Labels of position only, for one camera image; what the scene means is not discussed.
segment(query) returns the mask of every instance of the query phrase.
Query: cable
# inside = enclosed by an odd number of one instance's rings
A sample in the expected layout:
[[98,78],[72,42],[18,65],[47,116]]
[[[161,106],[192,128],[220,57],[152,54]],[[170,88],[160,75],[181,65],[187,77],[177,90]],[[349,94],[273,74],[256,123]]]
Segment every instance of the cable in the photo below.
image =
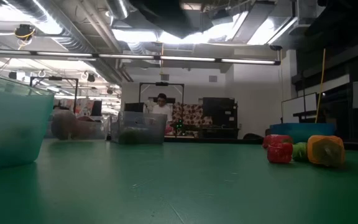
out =
[[[32,35],[34,32],[35,32],[35,29],[34,29],[30,34],[27,34],[27,35],[25,36],[25,40],[27,40],[27,39],[29,38],[29,36]],[[31,42],[29,42],[29,43],[27,43],[27,44],[25,44],[25,45],[19,44],[19,48],[18,48],[17,50],[20,50],[21,48],[23,48],[23,47],[26,46],[26,45],[29,45],[30,43],[31,43]],[[8,65],[8,63],[9,63],[11,60],[12,60],[12,58],[8,59],[8,60],[0,67],[0,71],[3,70],[3,69],[5,69],[5,67]]]
[[323,92],[323,80],[324,80],[325,66],[326,66],[326,49],[324,49],[324,52],[323,52],[323,71],[321,72],[320,94],[318,95],[317,114],[316,114],[316,120],[314,121],[314,123],[317,123],[318,111],[320,109],[321,93]]
[[35,29],[33,29],[32,32],[29,33],[29,34],[27,34],[27,35],[19,36],[19,35],[16,35],[16,34],[15,34],[15,36],[16,36],[17,38],[25,38],[25,37],[26,37],[26,40],[27,40],[27,39],[29,38],[29,36],[31,36],[34,32],[35,32]]

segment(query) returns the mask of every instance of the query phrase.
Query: yellow pole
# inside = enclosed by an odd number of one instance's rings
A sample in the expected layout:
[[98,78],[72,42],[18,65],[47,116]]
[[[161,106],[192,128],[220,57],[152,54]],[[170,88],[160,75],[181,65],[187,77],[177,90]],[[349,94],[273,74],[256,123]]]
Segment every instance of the yellow pole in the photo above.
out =
[[316,114],[316,120],[314,121],[314,123],[317,123],[318,111],[320,109],[321,94],[323,92],[323,80],[324,80],[325,66],[326,66],[326,49],[324,49],[324,52],[323,52],[323,71],[321,72],[320,94],[318,95],[317,114]]

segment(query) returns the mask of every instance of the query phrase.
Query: speaker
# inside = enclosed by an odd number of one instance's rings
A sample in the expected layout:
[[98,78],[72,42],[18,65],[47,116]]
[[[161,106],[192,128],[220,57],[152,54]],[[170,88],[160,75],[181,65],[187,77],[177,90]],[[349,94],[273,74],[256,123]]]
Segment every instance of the speaker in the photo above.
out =
[[17,73],[16,72],[9,72],[8,77],[11,78],[11,79],[17,79]]

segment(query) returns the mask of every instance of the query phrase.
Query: computer monitor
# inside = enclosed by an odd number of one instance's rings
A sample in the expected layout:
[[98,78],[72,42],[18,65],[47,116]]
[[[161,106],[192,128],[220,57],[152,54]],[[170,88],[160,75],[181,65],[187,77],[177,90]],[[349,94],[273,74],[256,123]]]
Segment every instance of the computer monitor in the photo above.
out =
[[233,110],[234,98],[203,98],[203,116],[215,116]]
[[143,113],[143,106],[144,106],[144,103],[126,103],[125,111]]

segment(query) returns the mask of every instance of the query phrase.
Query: person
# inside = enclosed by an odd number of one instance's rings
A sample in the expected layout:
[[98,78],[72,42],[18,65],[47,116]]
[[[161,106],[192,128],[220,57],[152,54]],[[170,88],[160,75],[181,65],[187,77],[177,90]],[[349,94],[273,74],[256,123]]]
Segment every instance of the person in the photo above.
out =
[[171,108],[167,105],[167,96],[163,93],[158,94],[157,105],[153,107],[153,112],[155,114],[166,114],[168,122],[172,121],[172,111]]

